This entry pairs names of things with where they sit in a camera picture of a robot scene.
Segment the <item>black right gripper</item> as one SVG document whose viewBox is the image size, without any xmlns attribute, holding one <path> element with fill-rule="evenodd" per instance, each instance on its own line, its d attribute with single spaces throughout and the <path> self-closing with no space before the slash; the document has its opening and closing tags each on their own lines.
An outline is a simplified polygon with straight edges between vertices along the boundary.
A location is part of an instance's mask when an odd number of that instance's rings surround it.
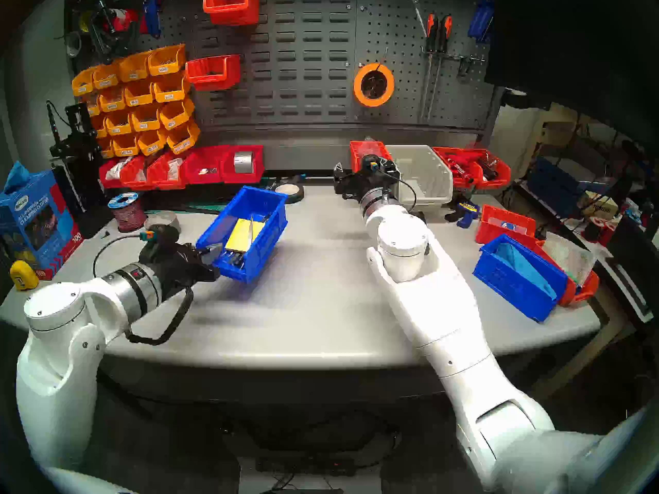
<svg viewBox="0 0 659 494">
<path fill-rule="evenodd" d="M 358 172 L 349 174 L 341 162 L 334 166 L 334 185 L 344 184 L 344 200 L 360 201 L 371 190 L 379 189 L 381 193 L 388 194 L 391 187 L 399 182 L 399 172 L 385 171 Z"/>
</svg>

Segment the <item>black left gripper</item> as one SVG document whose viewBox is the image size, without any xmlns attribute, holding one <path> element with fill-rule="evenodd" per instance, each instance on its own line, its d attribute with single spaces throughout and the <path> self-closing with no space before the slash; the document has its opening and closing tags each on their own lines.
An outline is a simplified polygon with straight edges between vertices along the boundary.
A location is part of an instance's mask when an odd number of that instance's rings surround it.
<svg viewBox="0 0 659 494">
<path fill-rule="evenodd" d="M 160 282 L 161 297 L 171 298 L 196 283 L 212 283 L 221 277 L 217 267 L 206 263 L 223 253 L 223 244 L 203 248 L 194 246 L 154 246 L 150 251 L 150 268 Z"/>
</svg>

